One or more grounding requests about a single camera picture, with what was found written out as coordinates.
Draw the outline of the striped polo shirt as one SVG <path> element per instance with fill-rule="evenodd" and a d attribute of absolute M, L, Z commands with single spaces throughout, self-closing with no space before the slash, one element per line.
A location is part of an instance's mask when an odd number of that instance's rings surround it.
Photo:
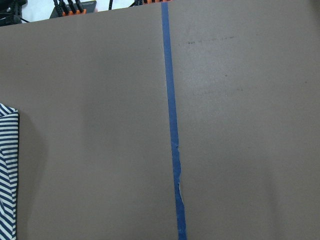
<path fill-rule="evenodd" d="M 0 105 L 0 238 L 17 238 L 19 111 Z"/>

